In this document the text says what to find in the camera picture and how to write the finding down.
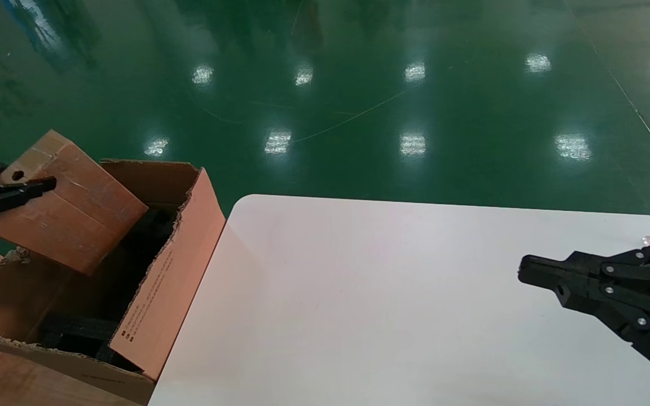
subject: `white table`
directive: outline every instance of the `white table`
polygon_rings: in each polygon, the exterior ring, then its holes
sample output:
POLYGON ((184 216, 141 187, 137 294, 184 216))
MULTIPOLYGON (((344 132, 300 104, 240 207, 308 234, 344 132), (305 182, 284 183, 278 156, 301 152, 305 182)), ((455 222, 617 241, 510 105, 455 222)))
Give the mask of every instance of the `white table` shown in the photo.
POLYGON ((650 404, 650 362, 524 285, 524 254, 639 247, 650 216, 247 196, 151 406, 650 404))

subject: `green epoxy floor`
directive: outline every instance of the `green epoxy floor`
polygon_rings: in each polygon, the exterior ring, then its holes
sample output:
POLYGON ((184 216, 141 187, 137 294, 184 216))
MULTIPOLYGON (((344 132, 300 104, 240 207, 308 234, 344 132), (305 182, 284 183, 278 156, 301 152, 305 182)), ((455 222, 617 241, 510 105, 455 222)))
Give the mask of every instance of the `green epoxy floor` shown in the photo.
POLYGON ((650 214, 650 0, 2 0, 47 129, 250 193, 650 214))

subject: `open cardboard box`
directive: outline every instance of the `open cardboard box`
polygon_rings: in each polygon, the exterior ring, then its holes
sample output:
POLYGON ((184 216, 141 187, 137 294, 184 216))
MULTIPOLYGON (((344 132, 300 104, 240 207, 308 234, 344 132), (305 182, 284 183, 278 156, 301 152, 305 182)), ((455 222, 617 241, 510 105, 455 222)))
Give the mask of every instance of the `open cardboard box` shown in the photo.
POLYGON ((173 233, 149 266, 109 343, 134 370, 44 348, 39 325, 51 312, 90 317, 108 305, 131 252, 115 249, 92 276, 24 249, 0 262, 0 351, 147 404, 185 319, 225 217, 204 169, 182 162, 106 160, 102 167, 150 208, 177 211, 173 233))

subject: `torn cardboard edge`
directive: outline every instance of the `torn cardboard edge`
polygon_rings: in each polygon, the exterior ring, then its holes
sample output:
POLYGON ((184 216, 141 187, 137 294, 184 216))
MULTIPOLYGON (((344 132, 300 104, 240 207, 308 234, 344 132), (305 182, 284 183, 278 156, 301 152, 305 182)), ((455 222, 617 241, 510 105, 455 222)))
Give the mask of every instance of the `torn cardboard edge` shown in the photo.
POLYGON ((200 169, 170 239, 147 270, 110 342, 111 349, 152 380, 162 373, 224 226, 212 183, 200 169), (147 334, 139 335, 140 330, 147 334))
MULTIPOLYGON (((204 169, 197 170, 184 162, 129 160, 106 160, 102 167, 149 206, 179 207, 173 233, 148 267, 110 341, 112 350, 141 368, 142 372, 127 372, 86 355, 50 350, 21 341, 29 341, 36 335, 38 324, 61 295, 61 292, 55 292, 54 282, 47 291, 49 303, 39 304, 42 311, 34 325, 29 326, 33 322, 30 318, 19 329, 11 330, 16 332, 16 337, 7 334, 2 337, 0 334, 0 351, 34 360, 123 398, 146 404, 219 241, 225 217, 204 169), (133 326, 134 330, 130 331, 134 335, 130 333, 127 337, 126 329, 133 326)), ((37 256, 36 262, 29 264, 33 258, 28 251, 18 249, 0 262, 0 269, 11 263, 26 262, 30 271, 39 270, 38 262, 41 260, 43 258, 37 256)), ((51 269, 39 273, 65 269, 54 262, 51 267, 44 268, 51 269)), ((61 280, 59 283, 64 287, 69 281, 61 280)))

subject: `white tabletop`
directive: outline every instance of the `white tabletop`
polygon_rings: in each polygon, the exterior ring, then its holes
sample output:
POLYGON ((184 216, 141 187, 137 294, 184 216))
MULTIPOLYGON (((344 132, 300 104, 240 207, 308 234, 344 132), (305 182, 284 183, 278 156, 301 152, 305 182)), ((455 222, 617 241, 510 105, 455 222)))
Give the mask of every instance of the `white tabletop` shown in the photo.
POLYGON ((151 406, 650 404, 650 362, 518 281, 650 216, 247 196, 151 406))

